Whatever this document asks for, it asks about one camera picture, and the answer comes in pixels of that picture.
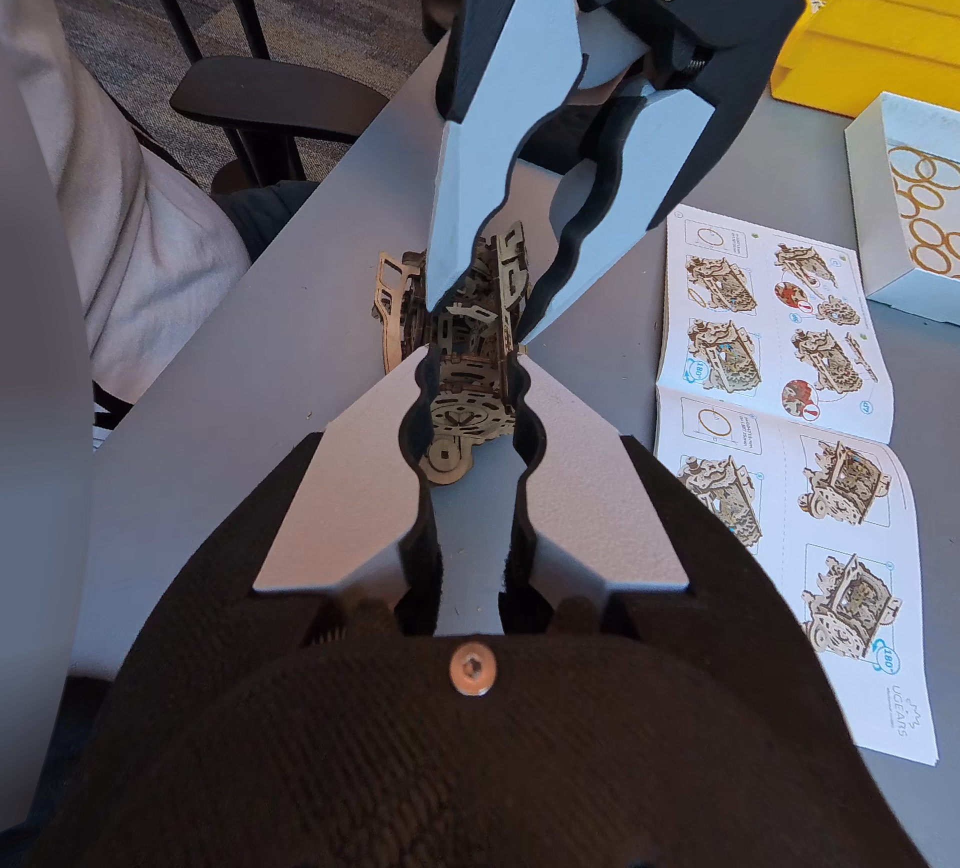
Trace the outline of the person in grey hoodie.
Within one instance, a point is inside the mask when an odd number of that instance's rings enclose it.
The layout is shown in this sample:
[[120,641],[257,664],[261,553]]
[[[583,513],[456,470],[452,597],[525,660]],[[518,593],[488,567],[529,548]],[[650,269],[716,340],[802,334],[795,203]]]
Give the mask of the person in grey hoodie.
[[73,54],[54,0],[1,0],[1,41],[59,205],[94,382],[135,403],[251,260]]

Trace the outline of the white cardboard box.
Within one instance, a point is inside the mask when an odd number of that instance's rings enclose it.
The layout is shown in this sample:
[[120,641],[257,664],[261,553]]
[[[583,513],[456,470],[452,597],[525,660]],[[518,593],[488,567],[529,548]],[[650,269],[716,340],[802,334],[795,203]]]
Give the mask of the white cardboard box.
[[959,112],[883,92],[846,128],[845,140],[867,297],[958,325],[959,277],[931,274],[910,258],[888,151],[908,145],[959,164]]

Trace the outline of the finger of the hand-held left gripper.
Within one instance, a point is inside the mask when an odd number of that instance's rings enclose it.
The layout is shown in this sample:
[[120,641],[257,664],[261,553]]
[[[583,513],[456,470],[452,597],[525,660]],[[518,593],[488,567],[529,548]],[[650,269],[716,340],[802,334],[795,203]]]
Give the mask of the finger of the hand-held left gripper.
[[522,143],[564,104],[582,71],[574,0],[514,0],[462,121],[443,127],[426,256],[428,310],[460,286],[476,238],[506,201]]
[[622,95],[610,103],[592,188],[534,286],[518,343],[537,337],[638,243],[713,114],[692,90]]

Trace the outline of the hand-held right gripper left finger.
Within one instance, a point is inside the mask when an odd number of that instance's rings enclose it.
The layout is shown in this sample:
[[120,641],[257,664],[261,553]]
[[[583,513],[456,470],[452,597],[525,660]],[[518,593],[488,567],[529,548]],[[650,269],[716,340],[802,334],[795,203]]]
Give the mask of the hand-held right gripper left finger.
[[438,389],[438,347],[422,346],[328,423],[256,593],[378,599],[404,634],[434,634],[443,564],[420,462]]

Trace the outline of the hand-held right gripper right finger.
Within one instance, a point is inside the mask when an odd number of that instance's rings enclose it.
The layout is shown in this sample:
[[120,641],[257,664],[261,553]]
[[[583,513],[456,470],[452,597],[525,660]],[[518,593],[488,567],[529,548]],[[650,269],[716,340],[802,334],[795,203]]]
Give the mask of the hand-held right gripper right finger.
[[518,481],[505,633],[546,629],[569,598],[685,591],[689,578],[618,430],[527,355],[510,358]]

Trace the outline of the pile of tan rubber bands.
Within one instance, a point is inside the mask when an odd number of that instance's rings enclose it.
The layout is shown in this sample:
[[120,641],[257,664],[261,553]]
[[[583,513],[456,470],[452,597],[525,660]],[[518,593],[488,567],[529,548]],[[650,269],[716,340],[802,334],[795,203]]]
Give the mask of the pile of tan rubber bands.
[[888,151],[894,194],[913,264],[959,278],[959,163],[908,145]]

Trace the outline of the person's dark trousers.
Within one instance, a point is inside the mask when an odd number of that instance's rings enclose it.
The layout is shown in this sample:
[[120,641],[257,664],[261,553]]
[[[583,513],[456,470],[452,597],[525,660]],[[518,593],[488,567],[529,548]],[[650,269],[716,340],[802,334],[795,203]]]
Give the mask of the person's dark trousers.
[[266,187],[211,197],[234,225],[250,261],[256,262],[319,184],[284,179]]

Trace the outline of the white instruction booklet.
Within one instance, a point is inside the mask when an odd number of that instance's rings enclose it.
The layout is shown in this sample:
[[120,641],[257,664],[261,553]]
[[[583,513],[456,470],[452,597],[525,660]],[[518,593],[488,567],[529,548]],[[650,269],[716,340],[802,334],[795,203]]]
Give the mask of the white instruction booklet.
[[861,747],[933,766],[913,492],[851,251],[666,223],[656,457],[760,562]]

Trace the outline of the grey desk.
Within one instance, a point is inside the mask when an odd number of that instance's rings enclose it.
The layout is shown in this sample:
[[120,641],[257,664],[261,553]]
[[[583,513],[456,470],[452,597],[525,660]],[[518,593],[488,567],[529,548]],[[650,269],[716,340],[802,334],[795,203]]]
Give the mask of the grey desk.
[[[319,185],[94,455],[86,582],[71,667],[114,675],[186,560],[310,431],[383,374],[373,320],[378,253],[426,246],[442,126],[446,42]],[[765,92],[685,199],[787,233],[857,245],[850,119]],[[621,433],[654,438],[665,234],[649,230],[530,347]],[[890,446],[918,513],[925,667],[936,767],[864,751],[931,865],[958,866],[958,327],[868,302],[894,383]],[[435,512],[450,596],[440,633],[499,629],[499,580],[523,463],[484,445]]]

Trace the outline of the black office chair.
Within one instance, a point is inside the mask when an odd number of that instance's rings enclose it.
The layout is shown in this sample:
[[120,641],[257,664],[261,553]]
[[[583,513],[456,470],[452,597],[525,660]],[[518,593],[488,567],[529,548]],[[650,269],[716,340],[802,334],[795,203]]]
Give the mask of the black office chair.
[[353,144],[388,104],[363,83],[273,59],[208,57],[192,64],[170,99],[193,121],[237,133],[246,182],[225,166],[211,190],[306,178],[295,137]]

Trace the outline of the yellow plastic bin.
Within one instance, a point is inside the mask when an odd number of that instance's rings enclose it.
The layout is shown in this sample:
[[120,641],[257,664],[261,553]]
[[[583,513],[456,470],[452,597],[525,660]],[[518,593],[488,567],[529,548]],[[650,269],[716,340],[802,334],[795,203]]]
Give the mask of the yellow plastic bin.
[[774,98],[857,117],[883,92],[959,109],[959,0],[805,0]]

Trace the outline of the wooden mechanical model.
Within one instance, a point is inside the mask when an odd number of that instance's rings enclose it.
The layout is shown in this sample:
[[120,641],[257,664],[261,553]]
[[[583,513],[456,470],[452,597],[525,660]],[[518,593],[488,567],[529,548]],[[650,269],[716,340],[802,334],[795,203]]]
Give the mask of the wooden mechanical model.
[[434,439],[420,463],[433,484],[460,480],[474,448],[513,433],[507,359],[530,290],[521,221],[478,243],[452,304],[435,316],[426,309],[426,254],[380,253],[372,314],[383,327],[385,373],[423,345],[439,350]]

